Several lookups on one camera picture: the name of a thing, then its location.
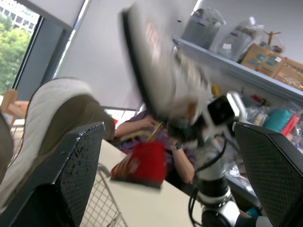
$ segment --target tree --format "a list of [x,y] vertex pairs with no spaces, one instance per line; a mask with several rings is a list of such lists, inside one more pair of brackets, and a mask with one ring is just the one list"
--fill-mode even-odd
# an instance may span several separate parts
[[0,15],[0,95],[13,86],[29,41],[28,31],[13,28],[10,17]]

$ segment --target white shelf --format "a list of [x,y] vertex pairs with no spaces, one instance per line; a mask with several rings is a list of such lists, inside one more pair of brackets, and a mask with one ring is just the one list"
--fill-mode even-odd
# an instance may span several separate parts
[[218,67],[229,76],[239,81],[244,81],[253,88],[265,91],[280,99],[293,101],[299,105],[303,105],[303,91],[251,70],[185,40],[175,39],[174,42],[179,49],[183,50],[190,57],[202,60],[203,63],[209,63],[214,67]]

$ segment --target hand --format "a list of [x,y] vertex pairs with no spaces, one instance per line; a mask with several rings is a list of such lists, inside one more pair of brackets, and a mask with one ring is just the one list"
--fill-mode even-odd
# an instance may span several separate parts
[[144,119],[140,120],[141,122],[141,127],[142,128],[147,128],[147,127],[154,127],[157,121],[153,119],[151,115],[148,115]]

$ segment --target shoe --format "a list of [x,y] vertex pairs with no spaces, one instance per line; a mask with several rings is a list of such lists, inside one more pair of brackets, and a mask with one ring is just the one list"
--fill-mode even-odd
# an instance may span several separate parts
[[14,141],[10,135],[10,128],[0,112],[0,184],[13,157],[13,149]]
[[209,74],[214,72],[201,62],[197,67],[182,51],[173,51],[178,13],[166,1],[136,1],[122,13],[122,23],[134,75],[150,114],[158,121],[192,125],[212,98]]
[[165,148],[156,141],[138,144],[111,171],[111,180],[160,189],[166,176]]
[[0,185],[0,208],[8,205],[66,133],[94,122],[103,122],[104,139],[113,139],[114,120],[92,97],[88,84],[60,78],[39,87],[28,104],[20,154]]

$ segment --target purple shirt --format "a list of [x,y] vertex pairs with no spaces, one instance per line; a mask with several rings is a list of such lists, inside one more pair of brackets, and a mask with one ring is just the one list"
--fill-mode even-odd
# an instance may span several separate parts
[[[147,116],[148,116],[148,112],[143,111],[143,112],[139,113],[138,115],[136,115],[135,117],[132,117],[131,119],[129,119],[126,122],[136,122],[136,121],[144,119]],[[149,131],[153,132],[154,128],[148,127],[144,130],[149,130]],[[167,162],[167,174],[166,175],[168,175],[175,168],[175,161],[174,161],[174,157],[173,157],[173,154],[172,154],[172,151],[170,148],[169,140],[166,136],[166,132],[162,129],[158,130],[156,140],[161,141],[166,149],[166,162]],[[140,142],[144,143],[146,141],[147,141],[146,136],[139,136],[139,137],[135,137],[133,139],[127,140],[125,142],[122,142],[121,144],[117,145],[116,147],[119,150],[121,150],[122,152],[128,154],[138,143],[140,143]],[[192,164],[194,164],[195,157],[194,157],[193,153],[188,149],[183,149],[183,150],[184,150],[186,157],[189,159],[189,161]]]

